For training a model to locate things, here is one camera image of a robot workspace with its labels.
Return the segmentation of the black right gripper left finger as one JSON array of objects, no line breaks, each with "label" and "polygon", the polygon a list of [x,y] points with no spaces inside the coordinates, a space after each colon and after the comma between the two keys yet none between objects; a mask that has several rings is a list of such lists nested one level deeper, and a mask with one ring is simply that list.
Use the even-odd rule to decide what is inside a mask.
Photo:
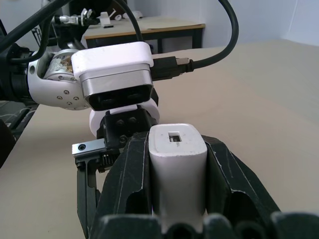
[{"label": "black right gripper left finger", "polygon": [[152,213],[148,135],[134,134],[109,170],[90,235],[97,233],[103,216]]}]

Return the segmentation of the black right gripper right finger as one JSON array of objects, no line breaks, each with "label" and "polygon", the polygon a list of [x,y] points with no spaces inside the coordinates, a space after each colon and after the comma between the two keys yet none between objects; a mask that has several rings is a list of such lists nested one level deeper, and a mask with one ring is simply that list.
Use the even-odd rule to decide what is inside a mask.
[{"label": "black right gripper right finger", "polygon": [[207,146],[206,209],[230,222],[268,222],[279,207],[257,175],[225,143],[203,136]]}]

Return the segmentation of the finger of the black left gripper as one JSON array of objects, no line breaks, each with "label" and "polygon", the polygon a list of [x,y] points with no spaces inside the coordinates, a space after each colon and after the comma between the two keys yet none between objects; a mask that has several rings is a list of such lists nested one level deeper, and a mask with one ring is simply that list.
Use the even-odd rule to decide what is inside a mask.
[{"label": "finger of the black left gripper", "polygon": [[97,189],[96,159],[77,159],[77,214],[85,238],[90,237],[100,191]]}]

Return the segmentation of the white USB charger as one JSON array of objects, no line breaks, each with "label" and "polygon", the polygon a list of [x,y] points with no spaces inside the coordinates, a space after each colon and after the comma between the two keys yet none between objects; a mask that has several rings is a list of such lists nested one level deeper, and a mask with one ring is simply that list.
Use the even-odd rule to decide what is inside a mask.
[{"label": "white USB charger", "polygon": [[187,224],[200,233],[205,212],[207,146],[191,124],[158,124],[148,136],[153,212],[166,233]]}]

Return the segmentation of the wooden background table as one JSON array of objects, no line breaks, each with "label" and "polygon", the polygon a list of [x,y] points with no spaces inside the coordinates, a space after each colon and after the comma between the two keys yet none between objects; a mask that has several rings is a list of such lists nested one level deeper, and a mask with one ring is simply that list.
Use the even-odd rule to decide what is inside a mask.
[{"label": "wooden background table", "polygon": [[[135,30],[129,20],[112,20],[111,24],[113,25],[111,28],[104,28],[101,25],[89,26],[83,35],[87,47],[95,48],[136,41]],[[168,38],[191,37],[191,48],[202,48],[204,23],[153,16],[138,19],[138,24],[145,41],[157,41],[158,53],[163,53],[162,41]]]}]

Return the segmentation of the white box on black base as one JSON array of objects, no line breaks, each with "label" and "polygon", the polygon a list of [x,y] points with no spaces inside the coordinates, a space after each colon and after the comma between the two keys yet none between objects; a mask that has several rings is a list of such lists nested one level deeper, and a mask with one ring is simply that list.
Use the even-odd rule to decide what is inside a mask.
[{"label": "white box on black base", "polygon": [[114,27],[111,24],[111,20],[110,20],[110,17],[109,17],[107,12],[101,12],[99,19],[100,19],[100,24],[101,24],[101,26],[103,28],[112,28],[112,27]]}]

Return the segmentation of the black patterned mat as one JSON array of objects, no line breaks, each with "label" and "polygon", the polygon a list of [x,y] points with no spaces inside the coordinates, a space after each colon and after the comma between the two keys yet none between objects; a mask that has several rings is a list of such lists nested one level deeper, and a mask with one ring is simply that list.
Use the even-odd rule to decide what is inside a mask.
[{"label": "black patterned mat", "polygon": [[0,101],[0,120],[6,124],[14,137],[18,139],[38,106],[38,104],[33,103],[25,105],[24,103],[12,101]]}]

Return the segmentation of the silver background robot hand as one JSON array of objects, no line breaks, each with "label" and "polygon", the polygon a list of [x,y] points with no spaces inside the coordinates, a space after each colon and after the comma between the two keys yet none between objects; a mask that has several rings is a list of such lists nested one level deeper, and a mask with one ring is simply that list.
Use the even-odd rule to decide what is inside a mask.
[{"label": "silver background robot hand", "polygon": [[92,9],[84,8],[80,15],[55,15],[51,22],[56,25],[90,26],[99,24],[100,19],[95,16],[95,12]]}]

